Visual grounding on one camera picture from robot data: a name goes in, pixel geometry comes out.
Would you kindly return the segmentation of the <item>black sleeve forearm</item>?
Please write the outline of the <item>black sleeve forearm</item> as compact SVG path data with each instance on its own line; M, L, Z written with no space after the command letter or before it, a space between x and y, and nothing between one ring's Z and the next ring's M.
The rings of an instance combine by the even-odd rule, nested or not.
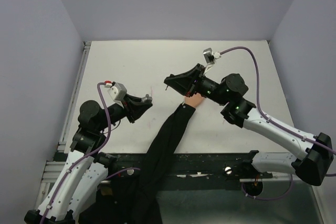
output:
M111 182L115 198L119 200L118 223L162 223L156 195L195 110L180 104L152 141L141 163L140 174Z

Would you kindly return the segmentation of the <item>glitter nail polish bottle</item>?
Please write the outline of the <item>glitter nail polish bottle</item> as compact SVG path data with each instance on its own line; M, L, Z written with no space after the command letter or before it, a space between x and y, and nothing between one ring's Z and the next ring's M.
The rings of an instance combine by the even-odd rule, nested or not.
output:
M152 97L149 94L146 94L141 98L142 103L152 103Z

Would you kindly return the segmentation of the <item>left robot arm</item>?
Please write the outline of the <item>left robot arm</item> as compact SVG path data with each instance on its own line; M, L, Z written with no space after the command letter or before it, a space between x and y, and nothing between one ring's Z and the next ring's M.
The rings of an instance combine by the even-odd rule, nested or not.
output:
M53 188L35 210L25 215L26 223L75 223L84 203L104 179L116 175L116 158L101 152L108 140L103 131L127 118L134 123L152 106L152 98L125 94L102 109L88 100L80 107L79 126L72 138L70 152Z

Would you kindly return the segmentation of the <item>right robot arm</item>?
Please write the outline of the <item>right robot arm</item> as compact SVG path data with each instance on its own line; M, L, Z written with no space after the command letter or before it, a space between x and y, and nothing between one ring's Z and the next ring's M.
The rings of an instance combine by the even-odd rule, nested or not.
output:
M221 114L232 125L258 133L287 150L285 153L257 152L241 165L249 178L259 173L278 172L296 175L302 181L320 186L333 162L333 149L328 135L313 135L266 115L244 98L248 87L240 74L231 73L217 83L205 75L205 67L166 77L164 83L179 94L196 93L224 106Z

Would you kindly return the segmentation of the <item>mannequin hand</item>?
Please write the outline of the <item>mannequin hand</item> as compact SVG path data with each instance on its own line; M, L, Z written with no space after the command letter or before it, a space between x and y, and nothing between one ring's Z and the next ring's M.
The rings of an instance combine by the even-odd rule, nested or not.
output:
M201 96L199 93L196 93L191 97L185 97L184 104L193 108L197 108L204 100L205 98L203 96Z

